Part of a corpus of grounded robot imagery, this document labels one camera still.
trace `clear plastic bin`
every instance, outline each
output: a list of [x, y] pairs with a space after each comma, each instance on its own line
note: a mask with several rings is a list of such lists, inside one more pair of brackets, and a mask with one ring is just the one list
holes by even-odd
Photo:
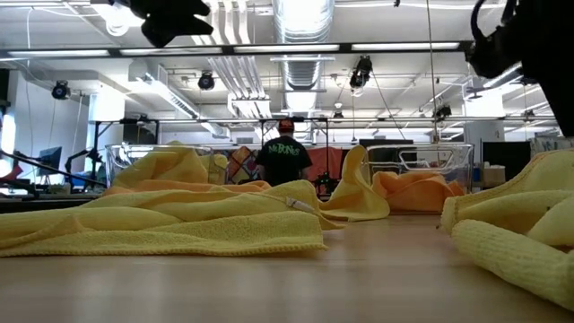
[[474, 146], [472, 144], [390, 144], [367, 148], [361, 172], [368, 183], [379, 171], [401, 175], [425, 171], [456, 181], [465, 193], [473, 187]]
[[114, 181], [116, 175], [122, 170], [133, 166], [138, 160], [150, 153], [173, 153], [183, 156], [192, 151], [196, 152], [201, 163], [208, 173], [208, 178], [218, 175], [220, 170], [213, 162], [213, 151], [211, 148], [198, 145], [168, 145], [168, 144], [113, 144], [106, 146], [106, 175], [108, 187]]

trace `man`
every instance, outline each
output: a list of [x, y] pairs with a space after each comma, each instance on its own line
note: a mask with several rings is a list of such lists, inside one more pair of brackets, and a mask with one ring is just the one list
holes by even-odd
[[271, 186], [307, 179], [309, 167], [313, 163], [305, 147], [293, 139], [294, 131], [295, 126], [290, 119], [281, 120], [281, 136], [268, 141], [257, 156], [259, 176]]

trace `red cap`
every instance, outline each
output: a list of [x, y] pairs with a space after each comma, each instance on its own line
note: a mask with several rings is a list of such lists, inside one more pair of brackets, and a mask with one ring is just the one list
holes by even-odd
[[279, 132], [288, 133], [294, 131], [295, 131], [295, 125], [293, 125], [293, 121], [291, 121], [291, 119], [285, 118], [279, 121]]

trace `desk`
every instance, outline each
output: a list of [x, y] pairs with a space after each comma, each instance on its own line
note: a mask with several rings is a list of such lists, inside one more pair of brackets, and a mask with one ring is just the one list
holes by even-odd
[[0, 259], [3, 322], [573, 322], [457, 253], [437, 216], [352, 223], [327, 252]]

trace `black t-shirt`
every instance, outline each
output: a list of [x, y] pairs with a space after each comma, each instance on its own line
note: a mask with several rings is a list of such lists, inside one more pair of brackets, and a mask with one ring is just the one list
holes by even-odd
[[256, 163], [265, 167], [264, 180], [271, 186], [300, 179], [300, 172], [313, 164], [305, 147], [287, 135], [268, 141]]

